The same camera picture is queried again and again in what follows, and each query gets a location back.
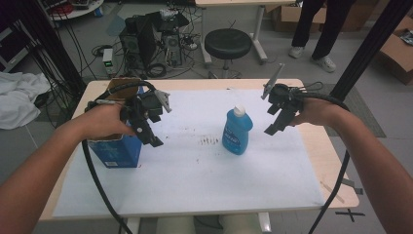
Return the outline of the white power supply unit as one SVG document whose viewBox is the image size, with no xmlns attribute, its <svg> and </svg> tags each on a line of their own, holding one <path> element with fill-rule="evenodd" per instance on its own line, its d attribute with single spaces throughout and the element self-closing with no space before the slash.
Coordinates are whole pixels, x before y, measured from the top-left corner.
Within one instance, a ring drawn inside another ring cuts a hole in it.
<svg viewBox="0 0 413 234">
<path fill-rule="evenodd" d="M 106 73 L 108 75 L 114 75 L 115 74 L 115 65 L 114 65 L 114 62 L 113 62 L 113 50 L 112 49 L 104 49 L 103 50 L 102 62 L 103 62 L 104 68 L 106 70 Z"/>
</svg>

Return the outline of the blue cardboard box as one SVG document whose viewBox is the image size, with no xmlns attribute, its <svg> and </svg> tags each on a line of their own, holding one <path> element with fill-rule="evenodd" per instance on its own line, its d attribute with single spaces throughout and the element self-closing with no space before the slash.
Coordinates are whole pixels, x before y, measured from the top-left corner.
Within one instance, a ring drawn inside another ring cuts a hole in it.
<svg viewBox="0 0 413 234">
<path fill-rule="evenodd" d="M 108 84 L 108 94 L 104 99 L 125 101 L 127 98 L 142 93 L 143 89 L 137 86 L 120 89 L 122 85 L 128 85 L 132 82 L 137 82 L 137 79 L 112 79 Z M 88 145 L 106 168 L 135 168 L 142 143 L 137 136 L 112 135 L 89 139 Z"/>
</svg>

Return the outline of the white table mat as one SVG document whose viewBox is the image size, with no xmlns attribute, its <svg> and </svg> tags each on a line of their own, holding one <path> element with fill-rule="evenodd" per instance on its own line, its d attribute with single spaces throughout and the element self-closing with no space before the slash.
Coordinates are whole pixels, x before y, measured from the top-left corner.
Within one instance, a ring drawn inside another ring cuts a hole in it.
<svg viewBox="0 0 413 234">
<path fill-rule="evenodd" d="M 162 145 L 143 146 L 136 167 L 108 169 L 94 161 L 119 215 L 224 214 L 323 205 L 298 130 L 265 134 L 274 118 L 260 91 L 172 91 L 169 101 L 171 111 L 152 127 Z M 241 156 L 221 142 L 226 114 L 237 104 L 253 122 Z"/>
</svg>

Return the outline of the person's right hand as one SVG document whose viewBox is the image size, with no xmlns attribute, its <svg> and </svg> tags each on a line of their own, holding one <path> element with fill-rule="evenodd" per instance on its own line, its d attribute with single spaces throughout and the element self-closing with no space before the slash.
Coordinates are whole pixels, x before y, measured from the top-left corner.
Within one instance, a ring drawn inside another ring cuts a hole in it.
<svg viewBox="0 0 413 234">
<path fill-rule="evenodd" d="M 305 98 L 303 110 L 290 122 L 290 126 L 309 123 L 317 126 L 336 127 L 348 111 L 329 101 Z"/>
</svg>

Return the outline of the black tape cross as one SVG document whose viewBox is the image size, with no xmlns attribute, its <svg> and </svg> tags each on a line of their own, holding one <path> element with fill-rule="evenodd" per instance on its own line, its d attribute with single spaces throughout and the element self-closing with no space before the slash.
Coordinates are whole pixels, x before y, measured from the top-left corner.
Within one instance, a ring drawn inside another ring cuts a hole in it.
<svg viewBox="0 0 413 234">
<path fill-rule="evenodd" d="M 344 215 L 347 216 L 351 222 L 355 222 L 358 216 L 364 216 L 364 213 L 360 212 L 353 212 L 351 209 L 346 209 L 345 211 L 338 211 L 335 213 L 336 215 Z"/>
</svg>

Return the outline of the black metal stand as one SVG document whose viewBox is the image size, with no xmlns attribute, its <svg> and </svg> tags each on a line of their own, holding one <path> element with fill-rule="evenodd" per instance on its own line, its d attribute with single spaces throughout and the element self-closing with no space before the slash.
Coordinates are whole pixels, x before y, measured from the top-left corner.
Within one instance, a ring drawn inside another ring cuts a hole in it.
<svg viewBox="0 0 413 234">
<path fill-rule="evenodd" d="M 413 0 L 390 0 L 366 35 L 330 95 L 344 101 L 362 73 L 413 7 Z"/>
</svg>

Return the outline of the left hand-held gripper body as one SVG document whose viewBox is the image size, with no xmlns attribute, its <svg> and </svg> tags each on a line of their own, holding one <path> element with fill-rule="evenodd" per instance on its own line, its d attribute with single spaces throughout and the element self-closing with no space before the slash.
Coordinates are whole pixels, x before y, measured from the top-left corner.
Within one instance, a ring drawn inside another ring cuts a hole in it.
<svg viewBox="0 0 413 234">
<path fill-rule="evenodd" d="M 131 119 L 136 117 L 147 118 L 148 121 L 151 121 L 147 116 L 147 110 L 150 108 L 162 108 L 163 113 L 165 111 L 170 113 L 169 93 L 155 90 L 128 97 L 121 109 L 120 116 L 122 120 L 128 120 L 130 124 Z"/>
</svg>

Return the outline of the white desk with metal legs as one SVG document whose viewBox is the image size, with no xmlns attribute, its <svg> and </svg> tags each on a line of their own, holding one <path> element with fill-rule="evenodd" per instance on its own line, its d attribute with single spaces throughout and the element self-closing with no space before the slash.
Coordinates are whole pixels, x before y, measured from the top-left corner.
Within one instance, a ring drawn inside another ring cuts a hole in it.
<svg viewBox="0 0 413 234">
<path fill-rule="evenodd" d="M 259 34 L 261 30 L 262 20 L 265 12 L 266 5 L 284 5 L 291 4 L 294 0 L 194 0 L 197 7 L 202 9 L 202 25 L 201 25 L 201 42 L 200 46 L 204 58 L 205 65 L 211 65 L 211 56 L 207 52 L 206 35 L 207 35 L 207 8 L 209 7 L 221 7 L 221 6 L 257 6 L 257 15 L 255 21 L 255 28 L 249 37 L 252 41 L 253 48 L 258 55 L 258 61 L 260 64 L 265 64 L 268 61 L 268 57 L 262 48 L 259 41 Z"/>
</svg>

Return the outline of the white cloth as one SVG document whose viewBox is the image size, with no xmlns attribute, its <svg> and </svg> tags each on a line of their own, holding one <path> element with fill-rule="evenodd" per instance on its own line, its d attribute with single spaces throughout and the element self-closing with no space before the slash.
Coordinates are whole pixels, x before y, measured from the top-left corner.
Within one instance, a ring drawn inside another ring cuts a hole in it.
<svg viewBox="0 0 413 234">
<path fill-rule="evenodd" d="M 43 73 L 0 72 L 0 129 L 12 130 L 36 119 L 36 98 L 51 88 Z"/>
</svg>

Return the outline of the grey computer tower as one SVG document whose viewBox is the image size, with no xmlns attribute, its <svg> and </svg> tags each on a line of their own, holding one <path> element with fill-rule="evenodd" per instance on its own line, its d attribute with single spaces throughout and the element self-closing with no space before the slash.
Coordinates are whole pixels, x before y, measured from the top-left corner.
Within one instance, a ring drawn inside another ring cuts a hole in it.
<svg viewBox="0 0 413 234">
<path fill-rule="evenodd" d="M 165 49 L 167 65 L 171 67 L 180 66 L 182 64 L 182 57 L 179 35 L 172 32 L 163 32 L 162 42 Z"/>
</svg>

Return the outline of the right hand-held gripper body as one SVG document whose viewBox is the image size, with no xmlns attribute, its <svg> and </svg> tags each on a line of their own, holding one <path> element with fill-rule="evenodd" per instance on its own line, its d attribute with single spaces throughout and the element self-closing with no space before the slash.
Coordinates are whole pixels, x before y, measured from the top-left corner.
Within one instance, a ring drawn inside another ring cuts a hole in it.
<svg viewBox="0 0 413 234">
<path fill-rule="evenodd" d="M 277 84 L 279 75 L 284 68 L 284 64 L 280 63 L 276 69 L 275 74 L 269 79 L 269 81 L 263 85 L 263 94 L 261 98 L 268 101 L 271 104 L 278 104 L 280 109 L 286 107 L 292 101 L 292 88 L 289 88 L 285 84 Z"/>
</svg>

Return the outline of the black round stool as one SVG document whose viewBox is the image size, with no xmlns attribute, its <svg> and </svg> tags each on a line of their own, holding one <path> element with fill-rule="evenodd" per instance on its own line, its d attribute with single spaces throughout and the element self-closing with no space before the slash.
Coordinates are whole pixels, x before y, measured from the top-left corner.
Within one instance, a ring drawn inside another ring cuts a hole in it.
<svg viewBox="0 0 413 234">
<path fill-rule="evenodd" d="M 227 78 L 229 61 L 247 55 L 252 47 L 248 34 L 235 28 L 212 30 L 206 35 L 205 49 L 213 57 L 224 61 L 222 78 Z"/>
</svg>

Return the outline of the person's left hand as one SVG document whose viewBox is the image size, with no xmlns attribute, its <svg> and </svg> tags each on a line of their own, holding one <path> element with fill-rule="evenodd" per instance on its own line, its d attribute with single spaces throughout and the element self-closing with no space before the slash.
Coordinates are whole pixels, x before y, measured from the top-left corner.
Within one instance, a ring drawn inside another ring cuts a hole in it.
<svg viewBox="0 0 413 234">
<path fill-rule="evenodd" d="M 111 135 L 133 135 L 131 127 L 120 118 L 122 106 L 116 104 L 102 104 L 82 115 L 85 138 L 109 137 Z"/>
</svg>

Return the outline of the brown cardboard box under desk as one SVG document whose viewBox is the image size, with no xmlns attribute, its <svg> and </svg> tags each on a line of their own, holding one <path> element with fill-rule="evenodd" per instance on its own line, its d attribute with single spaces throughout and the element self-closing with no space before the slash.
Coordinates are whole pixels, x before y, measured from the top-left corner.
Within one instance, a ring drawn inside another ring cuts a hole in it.
<svg viewBox="0 0 413 234">
<path fill-rule="evenodd" d="M 279 5 L 272 11 L 273 28 L 277 32 L 294 32 L 301 17 L 301 7 Z M 318 32 L 326 18 L 326 9 L 321 7 L 313 17 L 310 32 Z"/>
</svg>

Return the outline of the blue bottle with white cap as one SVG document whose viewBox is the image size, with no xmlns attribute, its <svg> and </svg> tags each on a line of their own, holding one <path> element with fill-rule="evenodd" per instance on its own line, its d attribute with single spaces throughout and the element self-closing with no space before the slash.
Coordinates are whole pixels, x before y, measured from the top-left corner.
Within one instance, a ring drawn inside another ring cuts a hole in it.
<svg viewBox="0 0 413 234">
<path fill-rule="evenodd" d="M 227 119 L 222 134 L 222 144 L 230 152 L 242 155 L 248 146 L 248 134 L 253 123 L 245 108 L 237 104 L 227 112 Z"/>
</svg>

